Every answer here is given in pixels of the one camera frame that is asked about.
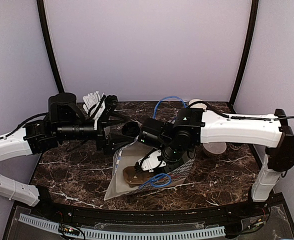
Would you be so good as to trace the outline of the blue checkered paper bag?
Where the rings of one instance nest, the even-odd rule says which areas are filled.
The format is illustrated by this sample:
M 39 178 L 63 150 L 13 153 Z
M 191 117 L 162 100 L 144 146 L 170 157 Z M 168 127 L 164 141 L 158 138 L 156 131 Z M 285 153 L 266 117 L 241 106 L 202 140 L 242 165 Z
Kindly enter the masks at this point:
M 104 199 L 166 188 L 189 175 L 200 144 L 203 110 L 181 108 L 175 122 L 149 117 L 132 143 L 114 153 L 114 171 Z

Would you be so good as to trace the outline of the stack of paper cups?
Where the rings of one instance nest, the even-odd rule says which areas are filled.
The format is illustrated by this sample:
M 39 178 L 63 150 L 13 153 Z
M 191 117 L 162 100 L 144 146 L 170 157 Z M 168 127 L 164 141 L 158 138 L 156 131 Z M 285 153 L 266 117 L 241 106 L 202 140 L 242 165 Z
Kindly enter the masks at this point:
M 207 109 L 207 105 L 204 104 L 202 100 L 197 98 L 190 100 L 188 103 L 188 106 L 191 106 L 191 108 L 197 108 L 197 109 L 203 109 L 203 110 Z

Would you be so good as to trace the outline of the stack of black lids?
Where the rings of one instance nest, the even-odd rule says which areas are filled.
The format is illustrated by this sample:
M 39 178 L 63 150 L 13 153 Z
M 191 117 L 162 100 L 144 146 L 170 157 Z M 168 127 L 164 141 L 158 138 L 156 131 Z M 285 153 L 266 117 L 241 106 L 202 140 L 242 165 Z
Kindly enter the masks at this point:
M 140 134 L 140 127 L 137 122 L 129 121 L 122 126 L 122 135 L 136 138 Z

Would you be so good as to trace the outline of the cardboard cup carrier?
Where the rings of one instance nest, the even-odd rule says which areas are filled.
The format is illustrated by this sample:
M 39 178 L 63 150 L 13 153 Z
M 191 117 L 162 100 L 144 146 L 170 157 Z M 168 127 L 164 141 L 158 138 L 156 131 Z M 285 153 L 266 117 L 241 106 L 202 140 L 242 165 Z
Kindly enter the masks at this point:
M 136 172 L 133 166 L 128 166 L 123 169 L 123 179 L 131 188 L 142 185 L 153 176 L 153 172 Z

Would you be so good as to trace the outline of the black paper coffee cup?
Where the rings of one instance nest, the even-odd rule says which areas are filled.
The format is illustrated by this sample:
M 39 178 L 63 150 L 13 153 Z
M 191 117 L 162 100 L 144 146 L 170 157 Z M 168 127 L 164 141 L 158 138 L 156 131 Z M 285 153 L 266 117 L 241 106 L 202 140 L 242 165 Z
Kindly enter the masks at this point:
M 243 144 L 242 144 L 242 143 L 236 143 L 236 142 L 230 142 L 230 143 L 229 143 L 229 146 L 230 146 L 230 148 L 231 148 L 232 150 L 234 150 L 234 151 L 238 151 L 238 150 L 241 149 L 241 147 L 243 146 Z

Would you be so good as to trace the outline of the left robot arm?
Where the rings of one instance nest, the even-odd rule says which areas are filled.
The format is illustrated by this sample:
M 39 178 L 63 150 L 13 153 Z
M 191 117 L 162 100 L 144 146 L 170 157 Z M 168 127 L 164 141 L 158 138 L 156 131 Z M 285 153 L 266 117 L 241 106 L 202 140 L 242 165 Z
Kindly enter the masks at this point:
M 15 157 L 38 155 L 64 141 L 95 141 L 96 149 L 106 155 L 134 142 L 140 128 L 115 111 L 115 95 L 103 95 L 89 107 L 87 114 L 77 107 L 76 95 L 63 92 L 48 99 L 48 112 L 32 116 L 12 132 L 0 136 L 0 162 Z M 46 218 L 57 214 L 46 187 L 29 185 L 0 174 L 0 196 L 37 206 Z

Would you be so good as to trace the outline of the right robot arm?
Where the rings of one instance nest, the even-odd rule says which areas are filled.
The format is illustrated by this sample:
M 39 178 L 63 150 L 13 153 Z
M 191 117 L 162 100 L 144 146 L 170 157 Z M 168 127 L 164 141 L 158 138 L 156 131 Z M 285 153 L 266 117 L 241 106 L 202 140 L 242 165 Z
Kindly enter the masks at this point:
M 294 166 L 294 134 L 282 109 L 267 115 L 240 115 L 186 107 L 174 123 L 148 118 L 138 142 L 152 151 L 135 164 L 137 172 L 168 173 L 182 164 L 195 146 L 212 143 L 253 144 L 265 147 L 262 167 L 242 213 L 254 216 L 280 176 Z

